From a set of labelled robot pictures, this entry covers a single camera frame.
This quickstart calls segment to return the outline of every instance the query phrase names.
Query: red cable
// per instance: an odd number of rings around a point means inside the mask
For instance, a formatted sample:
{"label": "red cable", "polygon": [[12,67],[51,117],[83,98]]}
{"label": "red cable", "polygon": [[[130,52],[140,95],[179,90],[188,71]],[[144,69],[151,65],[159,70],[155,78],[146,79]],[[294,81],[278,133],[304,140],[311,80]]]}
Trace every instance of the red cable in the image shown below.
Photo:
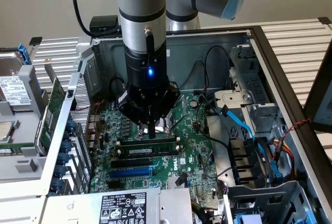
{"label": "red cable", "polygon": [[292,125],[290,128],[288,128],[287,132],[282,136],[283,139],[286,138],[287,134],[294,129],[295,127],[299,127],[300,125],[303,125],[305,123],[311,123],[311,119],[304,119],[302,121],[296,122],[294,125]]}
{"label": "red cable", "polygon": [[83,108],[75,109],[74,111],[82,111],[84,109],[88,109],[90,107],[95,107],[95,106],[97,106],[97,109],[98,109],[100,105],[104,104],[104,101],[105,100],[102,100],[101,103],[96,103],[96,104],[93,104],[93,105],[90,105],[90,106],[86,106],[86,107],[83,107]]}
{"label": "red cable", "polygon": [[282,146],[281,149],[282,149],[282,151],[286,152],[289,155],[290,160],[292,161],[292,168],[290,168],[290,170],[291,170],[291,175],[290,176],[291,176],[291,179],[293,179],[294,178],[294,174],[295,174],[295,160],[294,160],[294,156],[293,156],[292,152],[289,149],[287,149],[285,146]]}

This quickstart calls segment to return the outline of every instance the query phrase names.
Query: connector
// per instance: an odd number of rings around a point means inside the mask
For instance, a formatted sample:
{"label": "connector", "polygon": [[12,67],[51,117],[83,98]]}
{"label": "connector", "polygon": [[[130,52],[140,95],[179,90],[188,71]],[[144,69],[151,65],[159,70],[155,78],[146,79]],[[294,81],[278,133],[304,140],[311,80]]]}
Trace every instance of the connector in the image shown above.
{"label": "connector", "polygon": [[118,170],[109,173],[110,178],[131,177],[131,176],[152,176],[152,168],[144,167],[138,169]]}
{"label": "connector", "polygon": [[223,106],[223,108],[222,108],[222,114],[225,116],[225,117],[227,117],[228,116],[228,110],[229,110],[229,108],[226,106],[226,105],[224,105]]}

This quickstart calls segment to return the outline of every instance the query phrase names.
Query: yellow wire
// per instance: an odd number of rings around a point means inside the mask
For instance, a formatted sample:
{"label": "yellow wire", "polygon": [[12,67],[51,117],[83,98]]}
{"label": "yellow wire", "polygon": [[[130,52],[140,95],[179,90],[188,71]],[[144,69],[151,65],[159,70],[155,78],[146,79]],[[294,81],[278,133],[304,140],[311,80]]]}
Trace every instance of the yellow wire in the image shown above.
{"label": "yellow wire", "polygon": [[290,148],[289,148],[289,146],[286,144],[286,142],[284,141],[284,146],[288,149],[288,150],[291,150]]}
{"label": "yellow wire", "polygon": [[[285,146],[285,147],[286,147],[288,150],[290,150],[290,152],[292,153],[291,149],[289,148],[289,146],[286,144],[285,141],[283,142],[283,146]],[[295,174],[295,176],[297,177],[297,172],[296,172],[295,164],[294,164],[294,174]]]}

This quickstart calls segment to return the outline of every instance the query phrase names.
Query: black frame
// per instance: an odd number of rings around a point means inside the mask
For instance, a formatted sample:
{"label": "black frame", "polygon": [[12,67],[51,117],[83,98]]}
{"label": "black frame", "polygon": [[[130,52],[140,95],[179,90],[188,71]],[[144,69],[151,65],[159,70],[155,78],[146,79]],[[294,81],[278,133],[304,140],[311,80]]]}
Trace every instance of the black frame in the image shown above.
{"label": "black frame", "polygon": [[[332,40],[327,48],[326,54],[316,75],[313,86],[310,90],[304,110],[308,118],[314,120],[321,102],[332,82]],[[312,122],[315,130],[332,133],[332,126]]]}
{"label": "black frame", "polygon": [[[200,34],[200,33],[214,33],[225,31],[242,31],[250,30],[251,36],[249,39],[254,39],[259,52],[265,62],[265,65],[272,77],[273,83],[284,103],[286,111],[290,117],[292,124],[306,119],[303,108],[297,99],[294,90],[291,87],[274,51],[267,40],[265,33],[260,26],[241,26],[241,27],[227,27],[216,29],[200,29],[200,30],[186,30],[186,31],[168,31],[167,35],[183,35],[183,34]],[[122,37],[121,33],[112,35],[110,37]],[[303,149],[309,159],[313,171],[322,187],[327,202],[332,208],[332,164],[327,157],[313,127],[306,123],[300,125],[295,129]]]}

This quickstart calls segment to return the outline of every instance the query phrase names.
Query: robotic arm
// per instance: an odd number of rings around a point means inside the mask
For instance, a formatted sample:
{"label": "robotic arm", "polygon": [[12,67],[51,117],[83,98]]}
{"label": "robotic arm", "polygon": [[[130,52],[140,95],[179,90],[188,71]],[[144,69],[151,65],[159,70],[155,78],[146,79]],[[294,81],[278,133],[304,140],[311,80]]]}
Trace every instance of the robotic arm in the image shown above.
{"label": "robotic arm", "polygon": [[149,138],[155,138],[155,123],[179,97],[167,76],[166,0],[118,0],[118,5],[129,84],[119,109],[134,123],[146,124]]}
{"label": "robotic arm", "polygon": [[118,0],[128,74],[128,89],[119,98],[120,111],[136,124],[155,123],[179,97],[167,76],[166,15],[169,29],[193,29],[199,11],[234,19],[243,0]]}

